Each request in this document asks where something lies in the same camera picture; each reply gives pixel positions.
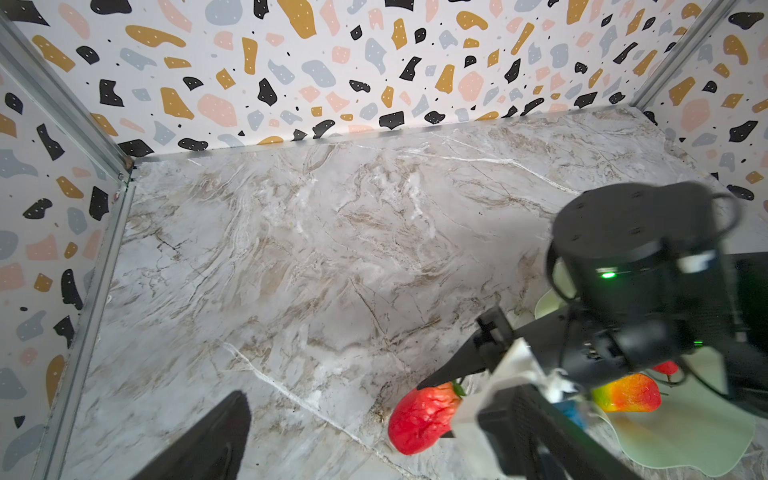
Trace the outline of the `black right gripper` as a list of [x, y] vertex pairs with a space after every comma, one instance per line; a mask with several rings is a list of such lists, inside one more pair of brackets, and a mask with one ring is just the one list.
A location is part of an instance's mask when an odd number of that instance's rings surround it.
[[[571, 201], [555, 218], [545, 272], [562, 262], [573, 292], [563, 307], [520, 328], [499, 309], [482, 314], [477, 370], [494, 370], [522, 339], [545, 371], [594, 388], [704, 345], [722, 356], [727, 388], [741, 386], [742, 316], [716, 199], [682, 182], [613, 184]], [[638, 477], [530, 384], [494, 393], [477, 420], [507, 476]]]

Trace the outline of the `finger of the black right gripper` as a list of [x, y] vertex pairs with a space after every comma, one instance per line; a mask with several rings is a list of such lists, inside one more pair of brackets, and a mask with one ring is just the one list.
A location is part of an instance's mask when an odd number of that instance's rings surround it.
[[479, 353], [477, 341], [470, 338], [443, 366], [422, 380], [417, 385], [417, 389], [438, 387], [485, 370], [486, 366]]

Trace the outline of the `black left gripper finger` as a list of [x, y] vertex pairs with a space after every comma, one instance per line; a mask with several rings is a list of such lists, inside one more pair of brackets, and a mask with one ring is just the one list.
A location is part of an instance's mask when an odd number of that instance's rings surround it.
[[246, 395], [233, 391], [133, 479], [235, 479], [245, 454], [250, 423]]

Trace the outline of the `red fake strawberry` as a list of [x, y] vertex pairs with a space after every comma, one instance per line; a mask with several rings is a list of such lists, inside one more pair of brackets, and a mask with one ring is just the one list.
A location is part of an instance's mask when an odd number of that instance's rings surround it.
[[387, 430], [390, 443], [407, 456], [431, 448], [451, 431], [452, 418], [465, 395], [456, 381], [411, 390], [390, 416]]

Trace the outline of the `red orange fake mango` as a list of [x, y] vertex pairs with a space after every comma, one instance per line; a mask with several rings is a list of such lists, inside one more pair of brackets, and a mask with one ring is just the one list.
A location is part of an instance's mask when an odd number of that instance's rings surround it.
[[644, 374], [633, 374], [601, 386], [591, 392], [591, 397], [606, 413], [649, 413], [662, 404], [658, 385]]

